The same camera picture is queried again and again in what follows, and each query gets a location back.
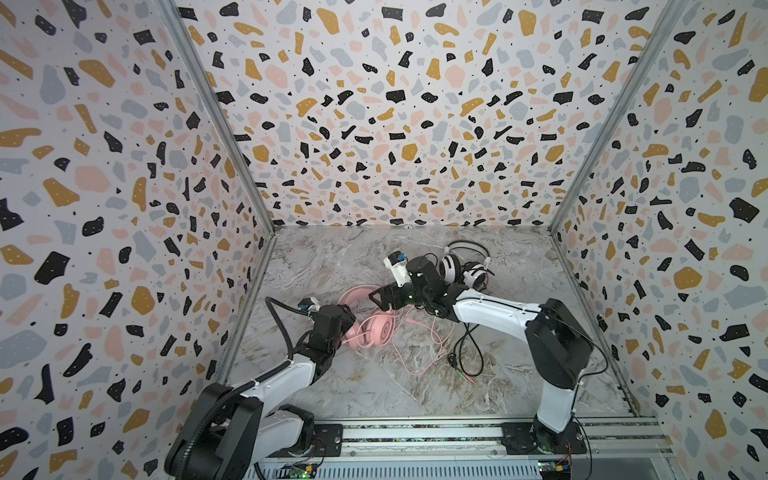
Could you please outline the pink headphones with cable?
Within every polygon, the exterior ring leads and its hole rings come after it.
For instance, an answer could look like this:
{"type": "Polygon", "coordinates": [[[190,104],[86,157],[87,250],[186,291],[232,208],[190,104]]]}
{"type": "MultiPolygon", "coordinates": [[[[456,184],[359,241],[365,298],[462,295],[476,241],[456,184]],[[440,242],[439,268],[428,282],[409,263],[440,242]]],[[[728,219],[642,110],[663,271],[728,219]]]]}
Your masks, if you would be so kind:
{"type": "Polygon", "coordinates": [[[446,355],[447,344],[455,328],[452,327],[447,334],[441,334],[436,329],[435,322],[427,325],[416,320],[412,315],[415,310],[417,310],[417,307],[412,305],[405,307],[403,310],[385,310],[381,307],[376,307],[363,320],[353,321],[352,326],[342,337],[342,344],[352,349],[389,346],[394,350],[401,366],[410,376],[421,376],[446,355]],[[429,340],[437,347],[434,357],[423,368],[417,370],[409,368],[396,343],[397,333],[407,324],[424,328],[429,333],[429,340]]]}

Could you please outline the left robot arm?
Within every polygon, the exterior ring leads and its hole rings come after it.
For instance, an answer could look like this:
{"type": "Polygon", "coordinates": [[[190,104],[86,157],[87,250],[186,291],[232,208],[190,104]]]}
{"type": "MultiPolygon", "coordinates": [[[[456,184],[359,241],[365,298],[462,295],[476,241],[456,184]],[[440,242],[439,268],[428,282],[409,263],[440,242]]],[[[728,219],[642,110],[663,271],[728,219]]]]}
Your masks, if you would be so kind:
{"type": "Polygon", "coordinates": [[[241,479],[279,450],[310,447],[314,416],[283,401],[330,369],[356,317],[347,305],[319,305],[311,298],[296,308],[272,297],[265,304],[286,343],[286,359],[237,386],[206,387],[166,456],[168,475],[241,479]]]}

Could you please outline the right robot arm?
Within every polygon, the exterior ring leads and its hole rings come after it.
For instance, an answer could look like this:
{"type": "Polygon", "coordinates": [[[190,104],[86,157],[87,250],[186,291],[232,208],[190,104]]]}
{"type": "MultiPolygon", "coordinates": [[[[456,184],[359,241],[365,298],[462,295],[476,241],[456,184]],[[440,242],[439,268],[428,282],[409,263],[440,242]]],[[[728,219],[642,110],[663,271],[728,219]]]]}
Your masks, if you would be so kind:
{"type": "Polygon", "coordinates": [[[481,280],[447,279],[427,257],[407,259],[395,251],[384,259],[394,282],[369,295],[382,310],[419,307],[455,323],[475,324],[525,342],[543,380],[540,403],[530,429],[508,445],[522,453],[538,449],[558,453],[575,431],[578,386],[594,345],[559,300],[522,303],[481,291],[481,280]]]}

